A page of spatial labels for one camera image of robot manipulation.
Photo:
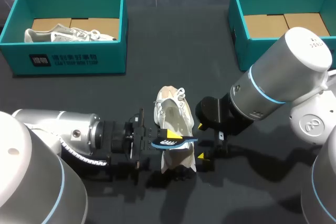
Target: cable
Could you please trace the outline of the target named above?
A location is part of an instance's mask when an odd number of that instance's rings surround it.
[[[97,165],[97,166],[106,166],[107,165],[107,162],[106,161],[98,161],[98,160],[93,160],[93,159],[88,159],[82,155],[80,155],[78,152],[74,151],[64,140],[63,138],[58,135],[56,132],[53,132],[53,131],[50,131],[50,130],[47,130],[47,129],[44,129],[42,128],[41,126],[39,125],[34,125],[34,124],[29,124],[29,123],[25,123],[25,125],[31,129],[31,130],[42,130],[42,131],[45,131],[47,133],[50,133],[54,136],[57,136],[58,139],[60,140],[61,142],[61,145],[64,147],[64,149],[66,149],[72,156],[74,156],[75,158],[85,162],[85,163],[88,163],[90,165]]]
[[[132,119],[133,117],[135,117],[136,115],[139,115],[139,113],[136,113],[136,114],[132,115],[132,116],[129,118],[128,122],[130,122],[131,119]]]

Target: yellow sticker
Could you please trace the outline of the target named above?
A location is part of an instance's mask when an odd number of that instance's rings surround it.
[[[179,138],[179,139],[182,139],[181,136],[177,135],[176,133],[170,131],[170,130],[167,130],[167,138]]]
[[[200,156],[198,156],[197,158],[199,158],[199,159],[204,159],[204,152],[202,152],[202,153],[200,154]]]

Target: metal cylinder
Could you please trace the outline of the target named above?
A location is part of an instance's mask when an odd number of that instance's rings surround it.
[[[261,120],[319,87],[331,63],[330,50],[317,35],[292,28],[231,87],[231,100],[245,117]]]
[[[78,175],[33,132],[0,112],[0,222],[84,223],[88,199]]]
[[[301,205],[307,223],[336,222],[336,129],[334,129],[306,177]]]
[[[53,129],[77,153],[90,156],[101,147],[103,122],[96,114],[52,110],[17,110],[20,122]]]

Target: black table surface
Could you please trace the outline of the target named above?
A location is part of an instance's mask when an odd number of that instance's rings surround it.
[[[0,109],[65,110],[96,113],[127,121],[145,109],[145,124],[155,127],[153,102],[162,86],[184,87],[200,132],[196,104],[207,95],[222,97],[242,75],[227,23],[227,6],[129,8],[127,72],[124,76],[13,78],[0,57]],[[300,190],[314,155],[289,126],[290,105],[240,135],[230,158],[216,171],[183,182],[148,187],[159,171],[142,172],[139,184],[115,179],[84,179],[89,196],[86,224],[99,223],[305,223]]]

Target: shoelace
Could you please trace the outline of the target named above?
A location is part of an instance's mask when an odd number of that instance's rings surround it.
[[[98,40],[100,38],[100,32],[98,30],[85,31],[79,28],[72,28],[73,35],[80,39],[86,39],[87,37]]]

